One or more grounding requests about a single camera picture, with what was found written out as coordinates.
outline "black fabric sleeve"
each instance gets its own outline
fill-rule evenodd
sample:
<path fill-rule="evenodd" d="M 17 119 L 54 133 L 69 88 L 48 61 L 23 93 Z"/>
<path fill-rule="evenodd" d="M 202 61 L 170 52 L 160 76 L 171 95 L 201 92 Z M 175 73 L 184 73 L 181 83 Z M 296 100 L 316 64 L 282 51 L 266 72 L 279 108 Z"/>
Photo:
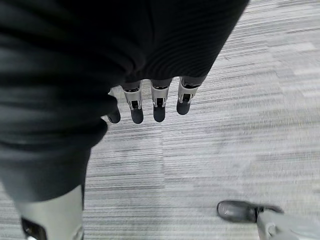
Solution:
<path fill-rule="evenodd" d="M 91 148 L 107 131 L 101 116 L 117 109 L 110 88 L 144 65 L 135 35 L 111 24 L 119 4 L 104 24 L 102 12 L 94 19 L 80 4 L 0 2 L 0 179 L 16 201 L 84 183 Z M 136 34 L 146 42 L 150 33 Z"/>

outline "gray carpet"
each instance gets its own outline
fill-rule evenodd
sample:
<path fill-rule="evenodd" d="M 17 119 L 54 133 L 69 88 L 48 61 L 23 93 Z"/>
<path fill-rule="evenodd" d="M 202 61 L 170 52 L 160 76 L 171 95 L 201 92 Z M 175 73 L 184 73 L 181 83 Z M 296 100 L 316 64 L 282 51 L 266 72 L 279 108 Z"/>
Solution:
<path fill-rule="evenodd" d="M 254 225 L 216 216 L 224 199 L 320 221 L 319 39 L 318 0 L 253 0 L 188 115 L 176 112 L 177 79 L 162 123 L 148 81 L 140 125 L 117 88 L 121 122 L 88 168 L 85 239 L 257 240 Z M 0 240 L 21 240 L 0 191 Z"/>

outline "gray leg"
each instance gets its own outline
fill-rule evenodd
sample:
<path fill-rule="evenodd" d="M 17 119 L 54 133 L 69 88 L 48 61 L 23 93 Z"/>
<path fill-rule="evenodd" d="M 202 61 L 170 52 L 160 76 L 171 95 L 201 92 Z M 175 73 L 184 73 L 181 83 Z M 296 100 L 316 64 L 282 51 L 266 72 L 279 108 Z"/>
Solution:
<path fill-rule="evenodd" d="M 256 223 L 260 240 L 320 239 L 320 224 L 272 210 L 259 213 Z"/>
<path fill-rule="evenodd" d="M 27 240 L 83 240 L 83 193 L 79 185 L 46 201 L 14 202 Z"/>
<path fill-rule="evenodd" d="M 166 117 L 166 103 L 171 81 L 172 78 L 165 80 L 151 80 L 153 118 L 159 123 Z"/>
<path fill-rule="evenodd" d="M 180 115 L 185 115 L 189 112 L 192 98 L 196 95 L 198 88 L 201 86 L 206 76 L 191 77 L 181 76 L 178 90 L 178 101 L 176 111 Z"/>
<path fill-rule="evenodd" d="M 142 110 L 142 85 L 141 81 L 125 83 L 121 85 L 123 88 L 126 102 L 131 110 L 131 117 L 135 124 L 140 124 L 144 120 Z"/>
<path fill-rule="evenodd" d="M 319 240 L 320 224 L 284 214 L 278 206 L 225 200 L 217 214 L 233 223 L 256 223 L 260 240 Z"/>

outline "black cloth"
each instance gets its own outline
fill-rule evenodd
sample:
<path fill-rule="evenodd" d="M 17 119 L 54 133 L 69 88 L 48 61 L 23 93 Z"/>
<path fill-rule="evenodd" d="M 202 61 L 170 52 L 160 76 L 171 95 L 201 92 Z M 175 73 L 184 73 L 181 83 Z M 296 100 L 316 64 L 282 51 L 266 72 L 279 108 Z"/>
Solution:
<path fill-rule="evenodd" d="M 0 178 L 42 201 L 85 180 L 110 88 L 206 75 L 248 0 L 1 0 Z"/>

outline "robotic hand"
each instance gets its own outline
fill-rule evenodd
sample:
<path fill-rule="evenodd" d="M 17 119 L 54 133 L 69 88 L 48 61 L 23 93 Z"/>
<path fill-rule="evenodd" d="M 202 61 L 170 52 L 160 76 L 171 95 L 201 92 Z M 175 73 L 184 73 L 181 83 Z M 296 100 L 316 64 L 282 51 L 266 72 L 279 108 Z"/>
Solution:
<path fill-rule="evenodd" d="M 192 98 L 196 95 L 198 88 L 201 86 L 206 76 L 190 77 L 181 76 L 178 89 L 178 100 L 176 110 L 180 115 L 185 115 L 189 112 Z M 172 78 L 164 80 L 151 79 L 151 94 L 153 102 L 153 117 L 157 122 L 162 122 L 166 116 L 166 103 L 168 92 Z M 126 101 L 131 111 L 131 117 L 134 123 L 140 124 L 144 120 L 142 109 L 142 89 L 141 81 L 125 83 L 122 85 Z M 111 123 L 120 121 L 119 110 L 108 115 Z"/>
<path fill-rule="evenodd" d="M 260 240 L 320 240 L 319 224 L 285 215 L 277 206 L 225 200 L 217 214 L 233 223 L 257 223 Z"/>

